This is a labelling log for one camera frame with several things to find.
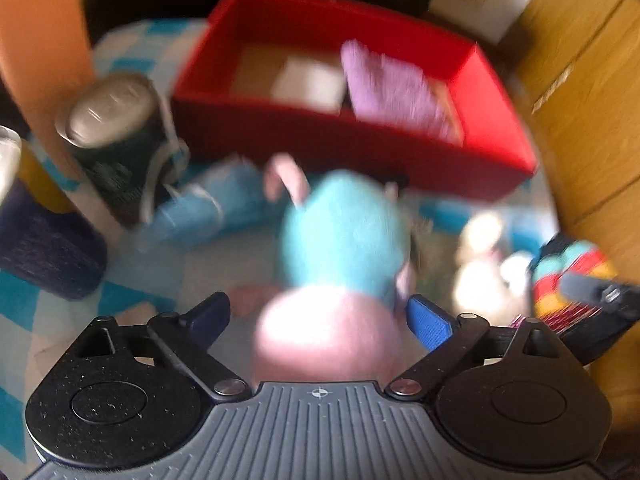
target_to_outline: red tray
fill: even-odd
[[[220,0],[172,95],[178,134],[193,160],[241,153],[257,164],[276,152],[307,171],[349,168],[402,176],[412,187],[494,200],[533,176],[534,151],[480,48],[396,12],[351,0]],[[271,43],[339,52],[356,39],[446,83],[461,146],[421,132],[231,95],[242,46]]]

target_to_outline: purple cloth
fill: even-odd
[[[420,67],[370,52],[356,40],[342,45],[340,58],[358,119],[420,129],[447,142],[458,141]]]

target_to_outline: stuffed animal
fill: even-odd
[[[455,316],[471,312],[494,326],[509,326],[528,315],[527,268],[533,256],[517,252],[503,261],[497,249],[503,231],[500,215],[490,210],[474,215],[463,228],[452,293]]]
[[[276,155],[264,192],[275,202],[285,189],[292,206],[280,233],[284,287],[258,317],[254,383],[375,380],[384,387],[405,369],[399,320],[415,288],[397,190],[351,171],[329,172],[312,188],[289,155]]]

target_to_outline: table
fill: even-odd
[[[205,28],[205,20],[145,20],[114,30],[94,49],[97,73],[143,72],[166,99]],[[66,180],[33,139],[31,143],[47,171],[103,232],[110,246],[110,263],[103,284],[81,301],[62,300],[0,272],[0,469],[13,480],[23,478],[40,463],[23,418],[24,404],[45,372],[36,359],[43,350],[57,345],[62,352],[66,342],[95,316],[116,315],[145,301],[157,312],[184,312],[217,290],[269,283],[276,271],[274,225],[229,235],[191,251],[158,246],[147,254],[138,253],[132,235],[109,215],[92,188]],[[426,237],[433,264],[420,277],[420,291],[446,307],[455,272],[457,234],[472,213],[489,206],[412,192],[405,202],[430,219],[434,229]],[[505,244],[511,250],[536,251],[558,231],[542,173],[491,208],[506,221]],[[255,317],[232,320],[210,349],[220,362],[245,377],[254,323]],[[421,350],[414,346],[410,351],[419,355]]]

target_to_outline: purple can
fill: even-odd
[[[100,285],[106,264],[102,235],[20,136],[0,126],[0,269],[79,300]]]

